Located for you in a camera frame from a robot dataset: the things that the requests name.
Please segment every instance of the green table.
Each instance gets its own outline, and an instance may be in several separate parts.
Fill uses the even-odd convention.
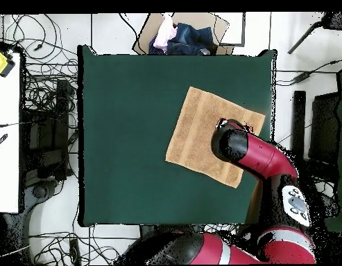
[[[166,150],[190,86],[265,114],[260,136],[269,140],[273,56],[95,55],[79,46],[80,223],[244,222],[252,175],[230,188],[166,162]]]

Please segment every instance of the black cable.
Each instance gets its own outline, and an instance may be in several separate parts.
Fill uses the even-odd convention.
[[[41,27],[42,27],[42,30],[44,31],[44,39],[42,40],[38,40],[38,39],[33,39],[33,38],[29,38],[29,39],[32,39],[34,40],[34,42],[41,42],[42,44],[46,43],[46,44],[50,44],[52,45],[53,47],[53,50],[45,55],[44,57],[40,57],[40,58],[34,58],[33,56],[31,56],[28,52],[27,52],[27,49],[28,48],[24,48],[23,49],[25,50],[25,52],[27,53],[27,55],[29,57],[31,57],[32,59],[34,60],[37,60],[38,62],[41,62],[42,66],[41,66],[41,69],[40,69],[40,72],[42,73],[42,75],[44,76],[44,79],[41,79],[39,77],[35,77],[33,76],[30,71],[28,70],[27,71],[27,87],[26,87],[26,102],[30,103],[31,105],[27,105],[26,107],[29,109],[29,108],[32,108],[33,109],[36,109],[36,110],[39,110],[39,111],[46,111],[46,112],[51,112],[51,110],[54,110],[54,107],[55,107],[55,99],[57,98],[56,97],[56,92],[55,92],[55,88],[56,88],[56,84],[57,84],[57,81],[60,80],[61,78],[64,78],[64,79],[69,79],[69,82],[70,83],[73,83],[73,82],[76,82],[76,72],[73,72],[71,71],[71,69],[69,68],[71,64],[76,64],[78,63],[77,60],[75,59],[70,59],[68,60],[67,56],[65,55],[64,53],[64,50],[63,50],[63,45],[62,45],[62,38],[61,38],[61,32],[60,32],[60,27],[59,25],[57,25],[57,23],[55,23],[48,15],[44,15],[50,22],[51,22],[51,25],[53,26],[53,29],[54,29],[54,32],[55,32],[55,40],[54,40],[54,44],[50,44],[48,42],[46,42],[46,31],[44,29],[44,27],[41,25],[41,23],[36,20],[36,18],[34,17],[31,17],[29,15],[23,15],[21,17],[18,17],[17,19],[14,18],[14,16],[12,16],[13,20],[14,20],[14,23],[16,25],[15,27],[15,33],[13,35],[13,39],[14,40],[9,40],[9,39],[6,39],[10,42],[14,42],[15,44],[17,42],[23,42],[24,40],[27,40],[25,38],[25,34],[24,34],[24,31],[22,30],[22,27],[20,25],[20,21],[25,18],[25,17],[29,17],[31,19],[33,19],[35,22],[37,22]],[[55,27],[58,27],[58,31],[59,31],[59,34],[60,34],[60,41],[61,41],[61,47],[57,46],[57,38],[58,38],[58,34],[57,34],[57,30]],[[23,39],[21,40],[17,40],[15,35],[16,35],[16,32],[17,32],[17,29],[20,29],[20,31],[22,32],[23,34]],[[40,61],[39,59],[44,59],[48,56],[50,56],[53,51],[56,49],[56,48],[60,48],[60,52],[58,52],[55,56],[53,56],[53,58],[55,58],[58,54],[60,54],[62,52],[62,54],[67,58],[67,62],[65,63],[67,65],[67,69],[70,73],[72,73],[72,76],[68,76],[66,75],[65,73],[62,72],[62,66],[61,66],[61,70],[58,70],[57,69],[57,66],[50,66],[49,64],[46,64],[42,61]],[[46,65],[48,66],[48,70],[47,71],[43,71],[42,70],[42,67]],[[53,72],[53,70],[56,70],[56,71],[59,71],[59,74],[58,75],[55,75],[54,77],[51,77],[51,74]],[[69,99],[69,112],[73,112],[76,108],[76,104],[74,103],[74,97],[72,96],[69,96],[68,97]],[[52,119],[56,119],[58,121],[60,121],[62,124],[66,125],[66,123],[63,123],[61,120],[62,120],[62,115],[54,115],[52,116],[51,118]],[[77,128],[76,127],[76,119],[74,118],[75,120],[75,125],[70,125],[68,124],[68,126],[70,128]]]
[[[58,122],[60,122],[60,123],[62,123],[62,124],[64,124],[64,125],[67,125],[66,123],[64,123],[63,121],[60,121],[59,119],[56,119],[56,118],[47,118],[47,119],[44,119],[44,120],[38,120],[38,121],[27,121],[27,122],[25,122],[25,123],[7,123],[7,124],[5,124],[5,125],[0,125],[0,128],[2,128],[2,127],[10,127],[11,125],[24,125],[24,124],[27,124],[27,123],[44,123],[44,122],[47,122],[48,120],[53,120],[53,121],[58,121]]]
[[[328,120],[330,120],[330,119],[333,119],[334,117],[335,117],[335,116],[331,116],[331,117],[325,119],[323,122],[328,121]],[[311,126],[311,125],[312,125],[312,123],[310,123],[309,125],[307,125],[306,127],[304,127],[304,129],[308,128],[308,127]],[[292,134],[293,134],[293,133],[291,133],[290,135],[286,136],[284,139],[280,140],[280,141],[278,142],[278,144],[280,144],[281,142],[283,142],[285,139],[289,138]]]
[[[323,183],[324,183],[324,185],[323,185],[323,190],[322,190],[320,193],[323,193],[323,192],[326,191],[326,185],[330,186],[330,187],[332,188],[332,190],[334,190],[334,187],[333,187],[331,184],[329,184],[328,182],[326,182],[326,181],[319,181],[319,182],[323,182]]]
[[[27,48],[22,47],[23,50],[24,50],[24,52],[25,52],[25,54],[26,54],[28,57],[30,57],[30,58],[32,58],[32,59],[34,59],[34,60],[42,60],[42,59],[44,59],[44,58],[47,58],[48,56],[50,56],[50,55],[55,51],[55,44],[52,45],[52,46],[53,46],[53,50],[52,50],[49,54],[45,55],[44,57],[33,57],[33,56],[31,56],[31,55],[28,53],[28,51],[27,51],[27,49],[28,49],[30,46],[32,46],[34,43],[36,43],[36,42],[41,42],[41,43],[37,46],[37,48],[34,49],[34,51],[36,51],[36,50],[38,50],[39,48],[41,48],[43,44],[50,44],[50,43],[46,42],[46,31],[45,31],[43,25],[41,25],[41,23],[40,23],[36,18],[34,18],[34,17],[30,16],[30,15],[23,15],[23,16],[21,16],[19,19],[15,19],[14,16],[12,15],[13,21],[14,21],[14,23],[16,24],[15,29],[14,29],[14,33],[13,33],[13,36],[12,36],[12,38],[13,38],[13,40],[14,40],[14,41],[13,41],[14,44],[21,43],[21,42],[23,42],[23,41],[25,41],[25,40],[31,39],[31,38],[25,38],[24,31],[22,30],[21,26],[19,25],[20,21],[21,21],[24,17],[29,17],[29,18],[35,20],[35,22],[38,23],[38,24],[40,25],[40,27],[42,28],[42,30],[44,31],[44,38],[43,38],[43,39],[33,39],[34,42],[32,42],[31,44],[29,44]],[[16,34],[16,32],[17,32],[17,28],[18,28],[18,27],[19,27],[20,31],[22,32],[22,34],[23,34],[23,39],[19,39],[19,40],[17,40],[17,39],[15,38],[15,34]]]
[[[319,66],[317,69],[314,69],[312,71],[303,72],[299,76],[296,76],[295,78],[293,78],[291,80],[277,80],[277,82],[291,82],[291,83],[288,84],[288,85],[281,85],[281,84],[276,83],[276,85],[277,86],[282,86],[282,87],[287,87],[287,86],[291,86],[291,85],[294,85],[294,84],[298,84],[299,82],[302,82],[303,80],[306,80],[307,78],[309,78],[309,76],[312,73],[317,72],[319,69],[325,67],[326,65],[336,64],[336,63],[339,63],[339,62],[342,62],[342,59],[340,59],[340,60],[332,60],[332,61],[330,61],[328,63],[325,63],[324,65]]]
[[[216,40],[217,40],[217,42],[219,43],[219,46],[220,47],[223,47],[225,50],[226,50],[226,52],[225,52],[225,55],[227,55],[228,54],[228,49],[227,48],[225,48],[223,45],[221,45],[221,43],[220,43],[220,41],[219,41],[219,39],[218,39],[218,37],[216,36],[216,33],[215,33],[215,27],[216,27],[216,20],[217,20],[217,16],[215,15],[215,13],[214,13],[214,16],[215,16],[215,23],[214,23],[214,36],[215,36],[215,38],[216,38]]]
[[[29,238],[58,238],[58,237],[55,237],[55,236],[50,236],[50,235],[53,235],[53,234],[61,234],[61,233],[70,233],[68,231],[58,231],[58,232],[55,232],[55,233],[41,233],[41,234],[38,234],[38,235],[31,235],[29,236]],[[104,238],[104,237],[95,237],[95,238],[100,238],[100,239],[104,239],[104,240],[138,240],[138,238]]]
[[[137,37],[136,30],[135,30],[127,21],[126,21],[126,19],[124,19],[124,18],[121,16],[121,13],[119,13],[119,16],[120,16],[120,18],[123,20],[123,22],[125,22],[125,23],[129,26],[129,28],[131,28],[132,31],[134,32],[135,37],[136,37],[136,41],[137,41],[137,45],[138,45],[139,49],[142,51],[142,53],[144,53],[144,54],[147,55],[147,53],[146,53],[144,50],[142,50],[141,47],[140,47],[139,38]]]
[[[96,239],[94,238],[94,230],[95,230],[95,228],[96,228],[96,225],[93,226],[92,237],[93,237],[93,241],[96,243],[96,247],[98,248],[98,250],[99,250],[99,252],[100,252],[100,251],[101,251],[101,248],[99,247],[98,243],[96,242]]]
[[[81,239],[81,238],[80,238],[76,233],[74,233],[74,232],[73,232],[73,233],[70,233],[70,232],[64,231],[64,232],[58,232],[58,233],[66,233],[67,235],[64,236],[64,237],[55,237],[54,239],[52,239],[52,241],[51,241],[47,246],[45,246],[45,247],[41,250],[40,253],[38,253],[38,254],[34,257],[34,264],[37,264],[37,262],[38,262],[38,260],[40,259],[40,257],[41,257],[42,254],[50,253],[50,254],[53,256],[54,261],[48,262],[48,264],[55,263],[55,266],[58,266],[58,263],[62,261],[63,266],[67,266],[66,263],[65,263],[65,261],[64,261],[64,258],[65,258],[65,257],[70,257],[70,258],[71,258],[71,254],[70,254],[70,253],[64,252],[63,249],[62,249],[62,247],[60,246],[60,243],[61,243],[63,240],[66,240],[66,239],[69,239],[69,240],[70,240],[71,238],[76,238],[76,239],[78,239],[79,242],[83,243],[84,245],[89,245],[89,246],[93,249],[93,251],[95,251],[95,252],[98,254],[98,256],[100,256],[100,257],[102,257],[102,258],[104,259],[104,261],[105,261],[107,264],[110,264],[110,262],[109,262],[110,260],[114,260],[114,259],[110,259],[110,258],[105,257],[105,256],[103,255],[103,251],[100,250],[101,248],[97,249],[95,246],[93,246],[93,245],[91,245],[91,244],[88,244],[88,243],[84,242],[83,239]],[[34,237],[38,237],[38,236],[44,236],[44,235],[46,235],[46,234],[47,234],[47,235],[51,235],[51,233],[42,233],[42,234],[36,235],[36,236],[29,236],[29,238],[34,238]],[[51,248],[53,245],[59,245],[59,249],[57,249],[57,248]],[[117,255],[119,256],[119,253],[117,252],[117,250],[116,250],[115,248],[113,248],[113,247],[108,247],[108,248],[113,249],[113,250],[117,253]],[[51,253],[52,251],[57,251],[57,252],[60,253],[60,257],[61,257],[60,260],[57,260],[57,258]],[[81,258],[83,258],[84,261],[87,261],[88,264],[89,264],[90,261],[89,261],[89,259],[84,258],[85,255],[86,255],[86,254],[82,255]]]
[[[53,197],[59,195],[59,194],[62,192],[62,189],[63,189],[63,185],[64,185],[64,184],[65,184],[65,181],[62,181],[62,185],[61,185],[60,192],[58,192],[58,193],[56,193],[55,195],[53,195]]]
[[[21,43],[21,42],[23,42],[23,41],[26,41],[26,40],[33,40],[33,41],[36,41],[36,42],[41,42],[41,39],[34,39],[34,38],[31,38],[31,37],[29,37],[29,38],[25,38],[25,39],[19,39],[19,40],[14,40],[14,39],[5,39],[5,41],[9,41],[9,42],[13,42],[13,43]],[[74,54],[74,55],[77,55],[77,53],[74,53],[74,52],[72,52],[72,51],[70,51],[70,50],[67,50],[67,49],[65,49],[65,48],[62,48],[62,47],[60,47],[60,46],[55,46],[55,45],[53,45],[53,44],[51,44],[51,43],[49,43],[49,42],[47,42],[47,41],[45,41],[44,42],[45,44],[48,44],[48,45],[50,45],[50,46],[53,46],[53,47],[55,47],[55,48],[58,48],[58,49],[60,49],[60,50],[64,50],[64,51],[66,51],[66,52],[69,52],[69,53],[71,53],[71,54]]]
[[[76,210],[76,214],[74,216],[74,221],[72,222],[72,231],[73,232],[74,232],[74,222],[76,221],[76,218],[77,218],[77,215],[78,215],[78,209],[79,209],[79,201],[78,201],[78,204],[77,204],[77,210]]]
[[[68,159],[68,164],[69,164],[69,168],[71,168],[71,170],[72,170],[72,172],[74,174],[74,177],[78,180],[78,177],[76,176],[76,173],[74,173],[74,170],[73,170],[73,168],[71,166],[71,163],[69,162],[69,159]]]

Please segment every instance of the towel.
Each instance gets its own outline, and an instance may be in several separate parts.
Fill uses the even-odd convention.
[[[166,161],[201,172],[222,184],[236,188],[243,170],[221,161],[211,150],[212,134],[220,118],[239,121],[259,135],[265,115],[190,87],[166,151]]]

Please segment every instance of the black border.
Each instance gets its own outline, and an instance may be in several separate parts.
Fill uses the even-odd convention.
[[[139,39],[140,39],[140,37],[141,37],[142,31],[143,31],[145,25],[147,24],[148,19],[150,18],[150,15],[151,15],[151,13],[148,13],[148,14],[147,14],[147,18],[145,19],[145,22],[144,22],[144,24],[142,25],[142,28],[141,28],[141,30],[140,30],[138,36],[137,36],[137,39],[134,41],[134,44],[133,44],[132,47],[131,47],[132,50],[133,50],[134,52],[136,52],[136,51],[134,50],[134,48],[136,47],[136,45],[139,47],[139,49],[141,49],[140,46],[139,46],[139,44],[138,44],[138,42],[139,42]]]
[[[5,53],[11,49],[11,45],[0,42],[0,51]],[[21,47],[16,46],[13,50],[13,53],[18,53],[20,55],[20,66],[19,66],[19,88],[20,88],[20,99],[19,99],[19,123],[22,123],[22,111],[25,108],[26,102],[26,58]],[[10,121],[2,121],[1,123],[15,123]],[[25,202],[25,181],[23,176],[23,167],[24,167],[24,155],[22,153],[22,141],[23,141],[23,134],[22,134],[22,125],[19,125],[19,187],[18,187],[18,213],[10,213],[10,212],[0,212],[0,213],[9,213],[9,214],[19,214],[24,211]]]
[[[77,223],[80,227],[86,226],[83,222],[85,217],[85,135],[83,127],[83,76],[84,76],[84,60],[83,60],[83,45],[77,46],[78,60],[78,79],[77,79],[77,117],[78,117],[78,185],[79,185],[79,212]]]

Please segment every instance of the black device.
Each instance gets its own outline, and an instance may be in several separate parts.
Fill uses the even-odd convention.
[[[291,151],[300,160],[303,160],[304,156],[305,103],[306,92],[294,91]]]
[[[72,257],[72,264],[74,266],[81,266],[80,262],[80,251],[78,246],[78,240],[76,238],[73,238],[69,241],[69,253]]]
[[[339,120],[336,109],[338,93],[316,96],[312,103],[312,126],[309,158],[337,164],[339,154]]]
[[[288,54],[292,54],[316,28],[342,30],[342,12],[325,12],[321,21],[312,24],[305,34],[289,50]]]
[[[24,109],[23,121],[36,121],[22,125],[24,170],[26,186],[40,179],[54,176],[63,181],[69,175],[68,169],[68,129],[69,95],[73,87],[66,80],[57,81],[55,109],[40,111]]]

